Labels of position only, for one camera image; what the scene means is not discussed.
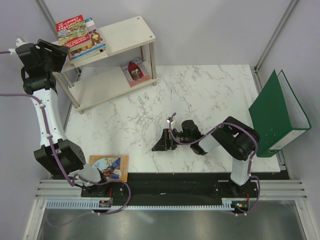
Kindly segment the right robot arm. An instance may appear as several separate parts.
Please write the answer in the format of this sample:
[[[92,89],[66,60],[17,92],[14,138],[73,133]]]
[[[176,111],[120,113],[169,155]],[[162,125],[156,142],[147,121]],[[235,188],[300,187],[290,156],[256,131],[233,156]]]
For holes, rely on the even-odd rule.
[[[175,150],[177,146],[190,146],[196,155],[204,156],[211,150],[221,146],[232,156],[232,171],[229,191],[235,197],[247,191],[246,183],[251,177],[253,156],[258,151],[260,135],[253,128],[232,116],[206,134],[202,134],[193,120],[182,122],[182,131],[173,128],[173,114],[167,119],[169,128],[162,130],[159,141],[152,147],[153,152]]]

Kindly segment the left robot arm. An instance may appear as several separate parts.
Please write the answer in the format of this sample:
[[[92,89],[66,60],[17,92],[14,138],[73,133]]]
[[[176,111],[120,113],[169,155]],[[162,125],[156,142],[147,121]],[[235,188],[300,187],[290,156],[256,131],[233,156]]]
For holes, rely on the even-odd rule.
[[[35,159],[53,176],[64,176],[71,185],[79,179],[99,197],[106,196],[110,191],[106,178],[86,163],[82,149],[68,140],[61,122],[54,73],[61,72],[69,48],[42,39],[29,43],[17,38],[15,52],[23,63],[23,89],[34,105],[40,129]]]

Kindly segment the dog picture book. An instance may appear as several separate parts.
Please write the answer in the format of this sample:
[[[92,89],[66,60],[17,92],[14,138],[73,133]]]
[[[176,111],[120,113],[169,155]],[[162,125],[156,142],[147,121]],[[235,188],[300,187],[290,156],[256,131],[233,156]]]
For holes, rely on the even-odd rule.
[[[84,20],[91,43],[87,46],[73,50],[68,54],[68,59],[71,63],[79,62],[95,55],[98,55],[106,50],[106,43],[98,32],[98,28],[94,20],[90,17]]]

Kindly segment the red Treehouse book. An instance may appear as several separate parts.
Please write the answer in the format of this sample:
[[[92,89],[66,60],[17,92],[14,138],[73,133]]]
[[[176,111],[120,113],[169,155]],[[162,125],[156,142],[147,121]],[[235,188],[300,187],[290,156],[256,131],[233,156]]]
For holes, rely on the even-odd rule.
[[[70,51],[87,46],[91,42],[84,17],[78,16],[55,24],[60,46],[70,48]]]

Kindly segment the orange illustrated book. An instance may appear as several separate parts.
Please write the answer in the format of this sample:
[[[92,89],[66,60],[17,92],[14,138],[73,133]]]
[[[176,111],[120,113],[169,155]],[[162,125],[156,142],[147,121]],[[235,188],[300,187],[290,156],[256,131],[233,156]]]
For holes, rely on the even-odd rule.
[[[108,181],[121,180],[127,182],[128,155],[91,155],[88,164],[98,169]]]

